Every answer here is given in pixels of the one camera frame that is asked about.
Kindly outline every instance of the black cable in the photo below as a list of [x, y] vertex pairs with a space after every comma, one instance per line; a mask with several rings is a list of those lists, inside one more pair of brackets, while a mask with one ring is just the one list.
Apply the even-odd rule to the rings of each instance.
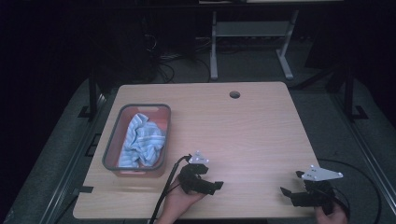
[[205, 68], [206, 68], [206, 70], [207, 70], [207, 73], [209, 74], [209, 78], [207, 79], [207, 82], [210, 82], [211, 76], [210, 76], [210, 68], [209, 68], [209, 66], [208, 66], [204, 61], [202, 61], [201, 59], [195, 59], [195, 61], [204, 64], [204, 66], [205, 66]]
[[172, 190], [174, 190], [175, 188], [177, 188], [178, 186], [180, 186], [180, 184], [177, 184], [176, 186], [172, 187], [171, 189], [169, 189], [168, 191], [166, 191], [166, 195], [171, 192]]
[[376, 194], [376, 198], [378, 199], [378, 209], [376, 212], [376, 216], [375, 216], [375, 221], [374, 224], [379, 223], [379, 219], [381, 217], [381, 212], [382, 212], [382, 200], [381, 200], [381, 195], [379, 193], [379, 189], [376, 186], [375, 182], [366, 174], [364, 173], [361, 169], [359, 169], [358, 167], [355, 167], [349, 163], [343, 162], [343, 161], [335, 161], [335, 160], [328, 160], [328, 159], [320, 159], [318, 158], [318, 161], [330, 161], [330, 162], [335, 162], [335, 163], [339, 163], [339, 164], [343, 164], [347, 167], [350, 167], [356, 171], [358, 171], [359, 173], [361, 173], [361, 175], [363, 175], [364, 177], [366, 177], [366, 179], [370, 182], [370, 184], [373, 186], [374, 190], [375, 190], [375, 194]]
[[313, 191], [315, 191], [316, 193], [321, 194], [322, 196], [325, 196], [326, 198], [328, 198], [329, 200], [331, 200], [334, 203], [337, 203], [338, 205], [340, 205], [340, 207], [343, 209], [343, 211], [346, 214], [346, 218], [347, 220], [350, 219], [350, 209], [348, 206], [346, 206], [343, 202], [341, 202], [339, 199], [337, 199], [336, 197], [333, 197], [332, 195], [329, 195], [326, 192], [323, 192], [320, 189], [312, 189]]
[[349, 211], [350, 211], [350, 203], [349, 203], [349, 200], [347, 199], [347, 196], [338, 188], [332, 188], [332, 189], [337, 190], [337, 192], [340, 193], [344, 197], [344, 200], [346, 201], [346, 206], [349, 208]]
[[73, 202], [75, 202], [76, 201], [76, 199], [78, 198], [78, 196], [75, 196], [74, 198], [73, 198], [73, 200], [66, 206], [66, 208], [62, 211], [62, 213], [58, 216], [58, 218], [56, 218], [56, 220], [55, 220], [55, 224], [56, 223], [58, 223], [60, 220], [61, 220], [61, 218], [64, 216], [64, 214], [67, 212], [67, 210], [70, 208], [70, 206], [73, 204]]
[[175, 77], [175, 69], [172, 66], [168, 65], [168, 64], [160, 63], [160, 66], [161, 65], [165, 66], [165, 67], [168, 67], [172, 71], [172, 76], [168, 77], [168, 75], [166, 75], [166, 73], [160, 67], [160, 72], [166, 77], [166, 79], [163, 82], [164, 83], [174, 82], [173, 78]]
[[163, 70], [161, 68], [158, 68], [158, 72], [160, 73], [160, 76], [163, 78], [163, 83], [166, 82], [166, 74], [163, 73]]
[[178, 159], [178, 161], [175, 163], [174, 167], [172, 168], [171, 174], [169, 175], [169, 177], [166, 181], [166, 184], [163, 187], [163, 192], [161, 193], [160, 199], [158, 199], [157, 205], [155, 206], [154, 212], [152, 213], [151, 220], [149, 221], [149, 224], [153, 224], [155, 218], [157, 217], [158, 210], [160, 210], [160, 206], [163, 203], [163, 199], [165, 198], [166, 194], [168, 193], [169, 186], [171, 185], [171, 182], [175, 176], [178, 165], [180, 164], [181, 161], [183, 161], [183, 160], [188, 161], [190, 158], [191, 158], [191, 155], [184, 156], [184, 157]]
[[227, 40], [223, 40], [222, 42], [225, 42], [226, 44], [228, 44], [228, 46], [224, 46], [224, 43], [218, 43], [218, 53], [219, 54], [235, 54], [235, 53], [239, 53], [242, 50], [242, 46], [237, 43], [237, 41], [235, 41], [235, 39], [227, 39]]

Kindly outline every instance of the table leg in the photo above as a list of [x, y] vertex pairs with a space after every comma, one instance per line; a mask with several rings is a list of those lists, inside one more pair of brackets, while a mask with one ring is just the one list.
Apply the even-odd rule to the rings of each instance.
[[212, 21], [212, 51], [210, 52], [210, 78], [218, 79], [218, 59], [216, 58], [216, 11], [213, 12]]
[[290, 71], [290, 67], [289, 67], [288, 61], [286, 60], [285, 55], [286, 55], [286, 51], [289, 46], [291, 35], [293, 34], [295, 22], [297, 21], [298, 12], [299, 12], [299, 10], [293, 11], [293, 14], [292, 14], [290, 22], [289, 22], [288, 30], [286, 31], [285, 42], [283, 43], [283, 46], [281, 49], [276, 50], [277, 58], [279, 59], [280, 65], [282, 66], [283, 73], [285, 74], [285, 77], [288, 80], [293, 79], [293, 74]]

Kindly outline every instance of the hole in table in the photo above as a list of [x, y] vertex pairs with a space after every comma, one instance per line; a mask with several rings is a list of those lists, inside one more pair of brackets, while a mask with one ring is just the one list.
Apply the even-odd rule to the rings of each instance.
[[241, 96], [241, 93], [239, 91], [230, 91], [230, 97], [233, 99], [238, 99]]

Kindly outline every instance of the dark background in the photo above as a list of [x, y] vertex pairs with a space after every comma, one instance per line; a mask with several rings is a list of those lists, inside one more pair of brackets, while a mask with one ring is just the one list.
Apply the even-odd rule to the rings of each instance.
[[[200, 20], [190, 16], [184, 21], [177, 14], [158, 13], [147, 21], [151, 25], [142, 26], [137, 12], [97, 16], [77, 10], [101, 3], [0, 2], [0, 220], [74, 91], [92, 71], [102, 91], [125, 83], [148, 83], [153, 79], [153, 58], [145, 51], [142, 33], [150, 31], [161, 39], [160, 44], [184, 46], [183, 52], [189, 53], [191, 37], [210, 32], [203, 23], [210, 22], [210, 13], [192, 14]], [[339, 61], [352, 64], [356, 78], [368, 87], [396, 127], [395, 8], [390, 0], [352, 0], [326, 13], [302, 10], [293, 38], [315, 38], [309, 66], [327, 68]], [[175, 24], [184, 29], [175, 29]], [[134, 29], [125, 34], [126, 26]]]

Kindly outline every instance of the metal frame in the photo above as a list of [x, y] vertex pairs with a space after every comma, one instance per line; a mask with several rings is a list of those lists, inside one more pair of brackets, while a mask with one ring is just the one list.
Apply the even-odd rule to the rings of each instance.
[[291, 35], [297, 21], [299, 10], [294, 10], [289, 21], [217, 21], [217, 12], [213, 12], [212, 20], [212, 50], [210, 52], [210, 78], [217, 80], [218, 60], [216, 56], [216, 38], [218, 36], [285, 36], [285, 41], [280, 49], [276, 50], [276, 56], [282, 66], [287, 80], [293, 79], [286, 59], [286, 51], [289, 46]]
[[64, 173], [56, 186], [55, 190], [52, 193], [49, 204], [44, 212], [43, 216], [40, 219], [40, 224], [50, 224], [54, 223], [56, 217], [58, 216], [58, 212], [64, 201], [64, 197], [66, 196], [67, 190], [73, 178], [73, 173], [75, 172], [76, 167], [78, 166], [78, 161], [80, 158], [84, 156], [85, 148], [88, 147], [89, 140], [92, 136], [95, 135], [94, 127], [98, 118], [102, 113], [102, 108], [106, 103], [106, 98], [103, 94], [100, 94], [98, 99], [95, 100], [95, 108], [97, 108], [98, 113], [95, 113], [92, 117], [92, 121], [88, 121], [88, 125], [86, 126], [86, 130], [84, 134], [81, 136], [81, 139], [78, 142], [78, 146], [76, 150], [73, 152], [72, 157], [70, 158], [69, 163], [67, 164]]
[[373, 175], [374, 182], [381, 190], [393, 214], [396, 215], [396, 189], [390, 183], [387, 175], [385, 174], [384, 170], [382, 169], [381, 165], [373, 154], [373, 150], [364, 140], [364, 137], [361, 135], [361, 132], [359, 131], [356, 124], [354, 122], [351, 122], [350, 116], [345, 113], [342, 100], [336, 95], [333, 95], [331, 97], [331, 100], [334, 103], [335, 108], [337, 109], [339, 114], [344, 115], [341, 116], [341, 118], [346, 124], [347, 128], [353, 134], [356, 143], [359, 145], [364, 161], [369, 170], [371, 171], [371, 174]]

